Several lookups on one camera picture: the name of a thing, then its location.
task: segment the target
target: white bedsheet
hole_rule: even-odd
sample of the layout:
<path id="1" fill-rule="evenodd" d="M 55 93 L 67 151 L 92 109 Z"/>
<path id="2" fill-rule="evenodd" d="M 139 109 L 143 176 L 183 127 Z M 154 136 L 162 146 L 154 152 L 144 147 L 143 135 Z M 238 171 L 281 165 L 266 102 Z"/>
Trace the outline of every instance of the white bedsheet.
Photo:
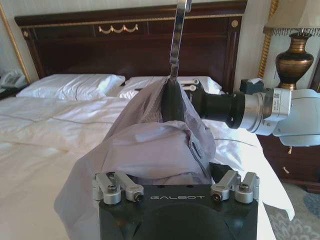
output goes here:
<path id="1" fill-rule="evenodd" d="M 54 200 L 77 159 L 102 141 L 127 103 L 113 97 L 83 102 L 17 97 L 0 102 L 0 239 L 68 239 Z M 260 200 L 287 210 L 292 218 L 293 207 L 257 137 L 224 123 L 205 123 L 216 138 L 216 161 L 242 175 L 256 172 Z M 269 196 L 268 184 L 281 195 Z M 275 239 L 261 202 L 258 218 L 257 239 Z"/>

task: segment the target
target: bronze vase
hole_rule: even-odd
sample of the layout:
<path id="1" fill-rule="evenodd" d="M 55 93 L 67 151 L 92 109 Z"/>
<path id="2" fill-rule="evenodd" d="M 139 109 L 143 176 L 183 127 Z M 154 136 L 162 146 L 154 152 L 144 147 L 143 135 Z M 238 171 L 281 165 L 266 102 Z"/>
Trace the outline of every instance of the bronze vase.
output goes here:
<path id="1" fill-rule="evenodd" d="M 289 49 L 276 56 L 275 66 L 280 78 L 278 88 L 297 89 L 297 81 L 308 71 L 314 61 L 314 57 L 305 49 L 310 37 L 310 33 L 304 32 L 291 34 Z"/>

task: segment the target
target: gray garment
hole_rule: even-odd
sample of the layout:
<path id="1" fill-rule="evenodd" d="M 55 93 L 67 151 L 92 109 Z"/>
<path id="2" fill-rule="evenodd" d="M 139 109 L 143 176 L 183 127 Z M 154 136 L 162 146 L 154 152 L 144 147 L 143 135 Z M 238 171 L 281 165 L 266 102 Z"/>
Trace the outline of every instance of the gray garment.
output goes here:
<path id="1" fill-rule="evenodd" d="M 186 93 L 184 122 L 162 122 L 161 99 L 167 78 L 137 94 L 95 149 L 79 159 L 54 203 L 72 240 L 100 239 L 92 199 L 96 173 L 122 171 L 138 184 L 209 184 L 214 137 Z"/>

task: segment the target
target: white wall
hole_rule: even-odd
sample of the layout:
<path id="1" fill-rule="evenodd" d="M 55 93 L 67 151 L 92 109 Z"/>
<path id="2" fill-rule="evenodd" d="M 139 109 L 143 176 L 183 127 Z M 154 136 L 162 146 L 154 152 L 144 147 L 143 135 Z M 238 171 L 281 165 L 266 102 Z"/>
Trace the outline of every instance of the white wall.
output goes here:
<path id="1" fill-rule="evenodd" d="M 192 2 L 215 1 L 217 0 L 193 0 Z M 38 79 L 37 72 L 20 28 L 14 21 L 14 16 L 170 5 L 176 4 L 177 0 L 0 0 L 0 2 L 2 3 L 31 79 L 35 81 Z M 239 89 L 241 79 L 254 78 L 258 74 L 264 39 L 262 29 L 268 18 L 270 3 L 271 0 L 248 0 L 245 15 L 242 19 L 235 71 L 235 90 Z M 0 25 L 0 35 L 6 35 L 2 23 Z M 286 50 L 288 45 L 288 37 L 277 36 L 273 38 L 265 74 L 265 85 L 267 87 L 274 87 L 278 84 L 277 81 L 273 80 L 276 71 L 275 57 L 278 53 Z M 316 59 L 319 47 L 320 41 L 313 37 L 307 44 L 307 51 L 313 54 Z M 20 68 L 7 36 L 0 39 L 0 54 L 0 74 L 3 71 Z M 299 87 L 306 88 L 309 85 L 313 73 L 313 66 L 307 72 L 304 80 L 299 82 Z"/>

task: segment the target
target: patterned carpet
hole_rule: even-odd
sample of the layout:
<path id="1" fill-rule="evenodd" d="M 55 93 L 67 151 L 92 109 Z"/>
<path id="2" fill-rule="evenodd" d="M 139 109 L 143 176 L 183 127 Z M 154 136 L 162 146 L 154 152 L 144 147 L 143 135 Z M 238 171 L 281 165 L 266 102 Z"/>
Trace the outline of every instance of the patterned carpet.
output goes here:
<path id="1" fill-rule="evenodd" d="M 320 240 L 320 194 L 283 184 L 295 211 L 292 221 L 284 210 L 265 206 L 277 240 Z"/>

